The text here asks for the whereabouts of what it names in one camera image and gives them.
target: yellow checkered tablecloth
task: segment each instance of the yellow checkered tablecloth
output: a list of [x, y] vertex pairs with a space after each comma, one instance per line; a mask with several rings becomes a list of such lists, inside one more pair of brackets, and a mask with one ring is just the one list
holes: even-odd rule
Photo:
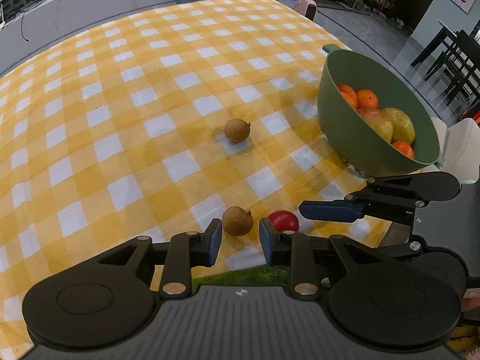
[[[260, 218], [361, 188], [318, 125], [327, 43], [343, 46], [273, 0], [209, 0], [103, 24], [0, 79], [0, 358], [28, 347], [22, 299], [51, 274], [138, 234], [203, 231], [232, 205], [254, 230], [193, 275], [255, 266]], [[232, 117], [251, 123], [237, 145]], [[376, 246], [388, 224], [301, 229]]]

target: silver bolt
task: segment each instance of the silver bolt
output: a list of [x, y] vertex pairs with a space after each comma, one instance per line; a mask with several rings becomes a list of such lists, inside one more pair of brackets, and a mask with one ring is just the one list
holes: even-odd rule
[[323, 288], [330, 288], [330, 279], [327, 277], [324, 277], [322, 281], [320, 282]]
[[186, 291], [187, 287], [182, 283], [173, 282], [165, 284], [162, 289], [169, 295], [180, 295]]
[[422, 246], [421, 246], [420, 242], [418, 242], [418, 241], [413, 241], [413, 242], [410, 244], [410, 250], [411, 250], [411, 251], [419, 251], [421, 247], [422, 247]]
[[294, 288], [295, 292], [300, 295], [314, 295], [318, 291], [318, 287], [312, 283], [299, 283]]

